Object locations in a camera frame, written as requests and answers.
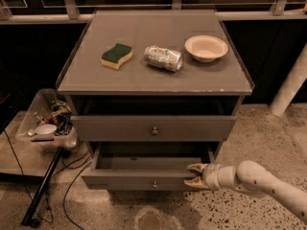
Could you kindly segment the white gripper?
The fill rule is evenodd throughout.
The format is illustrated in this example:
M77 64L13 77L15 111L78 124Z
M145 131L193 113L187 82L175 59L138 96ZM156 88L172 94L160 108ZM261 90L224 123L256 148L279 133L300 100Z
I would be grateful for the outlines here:
M202 179L197 176L193 179L188 179L184 181L184 184L197 189L210 189L219 190L221 188L219 183L219 169L221 165L210 163L195 163L187 167L187 170L193 173L202 173Z

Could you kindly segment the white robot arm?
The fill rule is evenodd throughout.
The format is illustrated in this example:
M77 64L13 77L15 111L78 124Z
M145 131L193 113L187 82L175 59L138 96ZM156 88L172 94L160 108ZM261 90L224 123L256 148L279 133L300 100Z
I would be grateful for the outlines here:
M184 184L202 190L228 188L251 196L270 196L298 219L307 223L307 193L281 181L256 162L246 160L237 166L191 164L187 170L197 173Z

